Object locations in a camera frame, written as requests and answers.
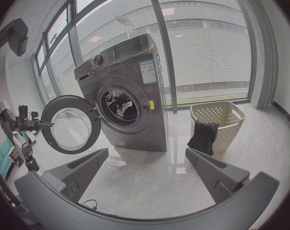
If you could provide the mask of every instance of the floor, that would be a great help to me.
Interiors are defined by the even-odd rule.
[[[250,178],[264,171],[280,180],[280,186],[261,217],[257,229],[279,205],[290,187],[290,122],[273,106],[255,109],[237,105],[245,114],[239,133],[226,152],[214,157],[250,171]],[[103,133],[89,150],[78,155],[58,153],[37,136],[34,157],[45,169],[62,165],[92,151],[108,147],[109,157],[97,172],[80,203],[98,202],[97,211],[130,218],[164,218],[193,213],[214,205],[209,192],[185,157],[190,139],[189,110],[169,115],[167,152],[146,152],[111,146]],[[15,167],[8,185],[27,173]]]

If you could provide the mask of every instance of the laundry basket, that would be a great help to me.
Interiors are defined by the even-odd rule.
[[[226,151],[245,118],[245,114],[237,106],[227,101],[191,105],[191,138],[194,135],[196,120],[202,123],[219,123],[212,149],[214,153]]]

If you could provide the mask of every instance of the cable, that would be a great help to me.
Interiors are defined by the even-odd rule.
[[[93,209],[93,210],[97,210],[97,205],[98,205],[98,204],[97,204],[97,201],[96,201],[95,199],[89,199],[89,200],[87,200],[87,201],[84,201],[83,204],[86,203],[86,202],[88,202],[88,201],[95,201],[95,202],[96,202],[96,206],[92,207],[92,209]]]

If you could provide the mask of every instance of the black garment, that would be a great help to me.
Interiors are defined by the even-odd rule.
[[[202,122],[196,120],[194,135],[188,142],[189,148],[196,149],[212,156],[212,144],[216,139],[218,126],[219,124],[203,124]]]

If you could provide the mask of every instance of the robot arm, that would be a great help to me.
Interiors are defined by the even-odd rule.
[[[54,124],[39,120],[37,112],[32,112],[32,119],[29,119],[28,106],[26,105],[20,105],[18,112],[19,116],[14,116],[8,102],[2,101],[0,103],[0,125],[6,136],[14,144],[18,155],[25,161],[28,170],[38,171],[40,167],[32,156],[32,146],[25,141],[19,131],[36,131],[35,134],[37,134],[41,129],[49,128]]]

